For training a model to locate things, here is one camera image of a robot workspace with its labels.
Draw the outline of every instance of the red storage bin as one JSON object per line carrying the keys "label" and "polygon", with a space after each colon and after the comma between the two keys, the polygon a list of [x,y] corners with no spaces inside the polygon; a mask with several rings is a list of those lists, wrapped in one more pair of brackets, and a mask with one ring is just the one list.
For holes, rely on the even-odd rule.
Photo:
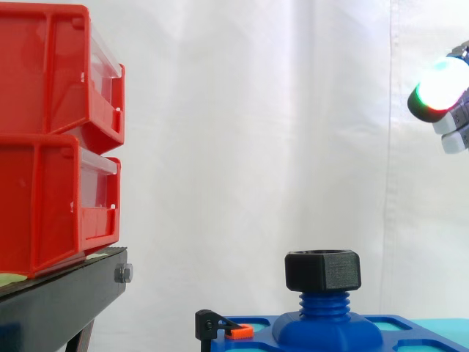
{"label": "red storage bin", "polygon": [[124,67],[81,5],[0,2],[0,132],[68,133],[102,154],[124,143]]}
{"label": "red storage bin", "polygon": [[0,136],[0,273],[34,277],[119,240],[120,162],[74,136]]}

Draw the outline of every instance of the black table leg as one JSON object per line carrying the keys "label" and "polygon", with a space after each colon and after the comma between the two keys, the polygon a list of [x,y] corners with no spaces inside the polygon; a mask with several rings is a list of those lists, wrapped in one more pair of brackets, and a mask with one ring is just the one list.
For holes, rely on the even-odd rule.
{"label": "black table leg", "polygon": [[91,331],[93,330],[92,320],[87,326],[84,327],[77,335],[72,338],[68,344],[65,352],[87,352],[89,346],[89,339],[91,338]]}

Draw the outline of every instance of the black hex nut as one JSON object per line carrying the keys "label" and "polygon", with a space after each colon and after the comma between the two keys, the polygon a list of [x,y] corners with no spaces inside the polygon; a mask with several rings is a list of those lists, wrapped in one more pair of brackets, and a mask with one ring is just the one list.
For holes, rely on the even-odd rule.
{"label": "black hex nut", "polygon": [[287,287],[304,293],[357,290],[360,257],[352,251],[301,251],[285,257]]}

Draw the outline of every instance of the orange clip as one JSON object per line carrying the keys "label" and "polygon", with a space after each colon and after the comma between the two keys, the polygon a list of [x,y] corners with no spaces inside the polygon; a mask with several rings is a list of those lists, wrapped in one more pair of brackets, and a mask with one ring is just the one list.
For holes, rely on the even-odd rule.
{"label": "orange clip", "polygon": [[254,328],[249,324],[240,324],[242,329],[234,329],[230,330],[231,333],[228,335],[228,331],[225,333],[225,337],[231,340],[240,340],[240,339],[248,339],[250,337],[254,337]]}

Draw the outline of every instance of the glowing light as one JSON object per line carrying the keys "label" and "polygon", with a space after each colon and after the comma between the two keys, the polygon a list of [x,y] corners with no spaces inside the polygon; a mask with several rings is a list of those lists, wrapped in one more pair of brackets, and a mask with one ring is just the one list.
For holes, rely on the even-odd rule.
{"label": "glowing light", "polygon": [[450,109],[469,87],[469,65],[456,57],[436,62],[417,86],[420,101],[434,110]]}

